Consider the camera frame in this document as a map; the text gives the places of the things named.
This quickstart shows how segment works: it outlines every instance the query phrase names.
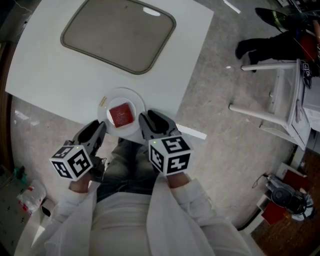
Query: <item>red food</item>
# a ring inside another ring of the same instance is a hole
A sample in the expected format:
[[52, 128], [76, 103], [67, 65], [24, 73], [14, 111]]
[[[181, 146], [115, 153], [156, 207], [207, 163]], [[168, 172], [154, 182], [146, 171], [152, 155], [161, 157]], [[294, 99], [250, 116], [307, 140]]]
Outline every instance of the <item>red food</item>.
[[109, 111], [116, 128], [131, 124], [134, 121], [128, 103], [111, 108]]

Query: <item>sleeve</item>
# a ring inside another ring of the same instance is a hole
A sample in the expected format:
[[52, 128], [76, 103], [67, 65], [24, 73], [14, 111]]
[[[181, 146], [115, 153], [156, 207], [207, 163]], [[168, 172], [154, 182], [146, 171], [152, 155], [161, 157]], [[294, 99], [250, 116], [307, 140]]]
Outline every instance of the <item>sleeve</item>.
[[76, 207], [87, 197], [88, 193], [76, 193], [63, 188], [58, 204], [54, 207], [43, 233], [31, 248], [30, 256], [45, 256], [45, 242], [59, 229], [62, 223], [75, 211]]
[[213, 207], [197, 179], [171, 192], [180, 207], [200, 226], [216, 256], [252, 255], [237, 229]]

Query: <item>white chair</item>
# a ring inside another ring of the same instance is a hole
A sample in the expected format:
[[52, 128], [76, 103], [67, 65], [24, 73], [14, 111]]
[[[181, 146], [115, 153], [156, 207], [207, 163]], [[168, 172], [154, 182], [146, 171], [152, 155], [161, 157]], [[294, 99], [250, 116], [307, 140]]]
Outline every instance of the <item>white chair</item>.
[[242, 70], [277, 69], [276, 81], [270, 96], [272, 97], [267, 111], [257, 111], [246, 107], [229, 105], [232, 111], [261, 118], [281, 125], [287, 134], [272, 127], [261, 125], [259, 128], [295, 143], [305, 150], [310, 135], [310, 125], [302, 109], [304, 83], [300, 71], [300, 60], [289, 63], [272, 63], [242, 66]]

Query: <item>white box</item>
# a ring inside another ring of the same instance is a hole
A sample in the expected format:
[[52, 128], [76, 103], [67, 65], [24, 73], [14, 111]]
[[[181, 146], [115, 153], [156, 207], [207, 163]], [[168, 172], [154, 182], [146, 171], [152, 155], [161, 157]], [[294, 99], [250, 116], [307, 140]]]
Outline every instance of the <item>white box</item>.
[[311, 89], [304, 88], [302, 107], [310, 127], [320, 132], [320, 77], [312, 78]]
[[83, 145], [62, 146], [50, 162], [61, 178], [70, 181], [79, 180], [93, 167]]
[[194, 149], [184, 135], [149, 140], [149, 160], [163, 175], [187, 172]]

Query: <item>black shoe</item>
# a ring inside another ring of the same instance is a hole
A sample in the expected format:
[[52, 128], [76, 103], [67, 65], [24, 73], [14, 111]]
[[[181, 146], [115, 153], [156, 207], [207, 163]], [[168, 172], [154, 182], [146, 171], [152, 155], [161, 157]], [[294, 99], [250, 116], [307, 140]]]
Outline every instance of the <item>black shoe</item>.
[[258, 64], [259, 60], [257, 59], [256, 55], [255, 55], [255, 51], [251, 51], [249, 52], [249, 59], [250, 59], [250, 65], [256, 65]]
[[245, 41], [241, 41], [238, 43], [237, 48], [235, 49], [235, 56], [238, 60], [248, 52]]

